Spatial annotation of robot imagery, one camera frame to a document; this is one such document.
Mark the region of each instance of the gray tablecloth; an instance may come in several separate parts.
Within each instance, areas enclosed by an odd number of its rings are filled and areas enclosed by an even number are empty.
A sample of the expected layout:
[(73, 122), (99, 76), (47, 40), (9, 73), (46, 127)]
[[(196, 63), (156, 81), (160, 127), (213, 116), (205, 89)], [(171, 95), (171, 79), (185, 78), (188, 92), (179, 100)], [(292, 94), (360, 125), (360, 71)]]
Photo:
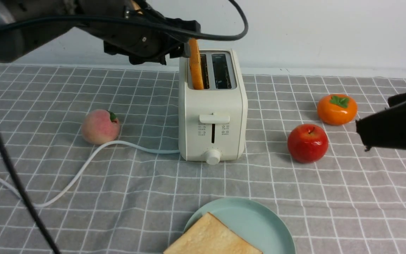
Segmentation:
[[(0, 130), (32, 200), (58, 194), (95, 150), (79, 133), (94, 109), (118, 114), (120, 140), (176, 149), (177, 79), (167, 72), (0, 65)], [(250, 109), (239, 160), (211, 167), (179, 155), (105, 148), (66, 195), (39, 209), (61, 250), (161, 253), (200, 206), (241, 196), (276, 212), (299, 254), (406, 253), (406, 151), (364, 152), (354, 124), (322, 125), (315, 103), (347, 93), (364, 117), (405, 92), (406, 80), (245, 75), (244, 82)], [(289, 156), (287, 134), (301, 123), (328, 134), (329, 150), (317, 163)], [(1, 159), (0, 177), (8, 179)], [(0, 254), (48, 252), (24, 206), (0, 185)]]

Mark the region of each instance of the toaster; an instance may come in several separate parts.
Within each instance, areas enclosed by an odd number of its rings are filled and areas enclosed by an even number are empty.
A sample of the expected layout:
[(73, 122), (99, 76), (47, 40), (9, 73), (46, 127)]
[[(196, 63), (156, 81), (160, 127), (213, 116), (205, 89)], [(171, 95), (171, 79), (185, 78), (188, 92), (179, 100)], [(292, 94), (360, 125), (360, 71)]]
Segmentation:
[(202, 90), (188, 58), (179, 60), (178, 147), (186, 161), (238, 159), (245, 149), (248, 100), (234, 50), (200, 50)]

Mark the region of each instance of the persimmon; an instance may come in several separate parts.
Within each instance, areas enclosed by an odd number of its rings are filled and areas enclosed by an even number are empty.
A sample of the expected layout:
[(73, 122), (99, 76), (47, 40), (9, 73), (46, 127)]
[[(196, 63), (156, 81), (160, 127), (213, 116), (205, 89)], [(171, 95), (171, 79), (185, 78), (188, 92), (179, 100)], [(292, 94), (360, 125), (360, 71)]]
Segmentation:
[(357, 111), (358, 105), (348, 95), (327, 95), (317, 105), (320, 119), (330, 125), (343, 125), (352, 121)]

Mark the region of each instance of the peach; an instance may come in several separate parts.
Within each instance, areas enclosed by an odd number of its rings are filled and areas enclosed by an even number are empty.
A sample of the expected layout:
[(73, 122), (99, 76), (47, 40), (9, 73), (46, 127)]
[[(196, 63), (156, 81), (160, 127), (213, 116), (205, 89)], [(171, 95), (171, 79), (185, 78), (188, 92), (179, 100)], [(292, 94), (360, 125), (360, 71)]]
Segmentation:
[(96, 109), (90, 112), (81, 126), (85, 141), (102, 145), (115, 140), (120, 133), (120, 121), (111, 111)]

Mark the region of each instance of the red apple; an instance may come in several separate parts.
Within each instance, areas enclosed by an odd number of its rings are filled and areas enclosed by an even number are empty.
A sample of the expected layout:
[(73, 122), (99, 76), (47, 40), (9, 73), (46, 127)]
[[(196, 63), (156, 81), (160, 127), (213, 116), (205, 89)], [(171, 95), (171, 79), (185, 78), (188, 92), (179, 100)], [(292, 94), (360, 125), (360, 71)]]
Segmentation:
[(290, 155), (300, 163), (312, 163), (324, 157), (328, 150), (328, 137), (314, 124), (297, 126), (288, 137)]

